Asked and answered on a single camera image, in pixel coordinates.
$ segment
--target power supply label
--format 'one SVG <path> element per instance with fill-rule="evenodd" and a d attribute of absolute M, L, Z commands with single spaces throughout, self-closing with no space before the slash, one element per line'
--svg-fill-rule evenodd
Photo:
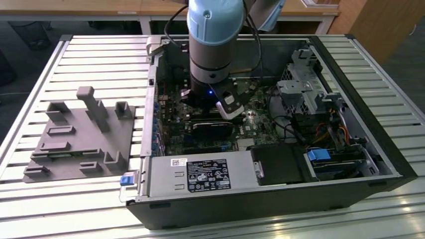
<path fill-rule="evenodd" d="M 225 159 L 187 162 L 187 170 L 191 193 L 232 188 Z"/>

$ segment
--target circuit board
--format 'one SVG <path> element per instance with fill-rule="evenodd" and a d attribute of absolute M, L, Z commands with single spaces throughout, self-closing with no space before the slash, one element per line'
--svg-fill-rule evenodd
<path fill-rule="evenodd" d="M 251 80 L 237 80 L 237 91 L 248 89 Z M 276 125 L 272 123 L 267 110 L 268 88 L 260 88 L 251 101 L 244 105 L 245 111 L 237 120 L 225 121 L 219 116 L 217 109 L 204 112 L 192 108 L 180 101 L 180 90 L 188 87 L 183 85 L 167 89 L 160 86 L 159 98 L 161 105 L 163 135 L 165 143 L 165 155 L 184 155 L 212 152 L 243 151 L 252 145 L 279 142 Z M 192 126 L 197 123 L 225 123 L 232 125 L 232 132 L 225 138 L 199 139 L 192 135 Z"/>

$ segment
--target desk leg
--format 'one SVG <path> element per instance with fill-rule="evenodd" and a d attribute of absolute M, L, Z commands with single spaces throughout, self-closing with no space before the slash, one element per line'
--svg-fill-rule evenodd
<path fill-rule="evenodd" d="M 328 34 L 332 22 L 333 22 L 335 16 L 324 16 L 323 20 L 319 24 L 316 35 L 325 35 Z"/>
<path fill-rule="evenodd" d="M 152 35 L 151 32 L 151 16 L 140 16 L 139 17 L 140 27 L 141 27 L 141 33 L 144 35 Z"/>

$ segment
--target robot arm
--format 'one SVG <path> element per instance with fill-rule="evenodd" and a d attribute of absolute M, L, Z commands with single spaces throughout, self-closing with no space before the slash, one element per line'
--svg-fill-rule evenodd
<path fill-rule="evenodd" d="M 205 109 L 216 106 L 231 120 L 244 106 L 229 79 L 232 47 L 247 20 L 257 30 L 276 25 L 285 0 L 173 0 L 189 4 L 191 89 L 183 101 Z"/>

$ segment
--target slotted metal table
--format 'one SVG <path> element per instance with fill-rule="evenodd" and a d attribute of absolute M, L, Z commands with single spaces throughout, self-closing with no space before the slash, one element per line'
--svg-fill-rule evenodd
<path fill-rule="evenodd" d="M 92 86 L 105 106 L 136 106 L 129 170 L 140 167 L 140 142 L 148 84 L 149 36 L 73 36 L 60 41 L 0 147 L 0 238 L 385 238 L 424 236 L 425 116 L 355 39 L 320 36 L 419 179 L 352 207 L 149 231 L 119 200 L 120 177 L 26 184 L 23 171 L 48 117 L 49 101 L 84 107 L 76 89 Z M 324 69 L 333 91 L 337 87 Z M 136 188 L 127 191 L 136 195 Z"/>

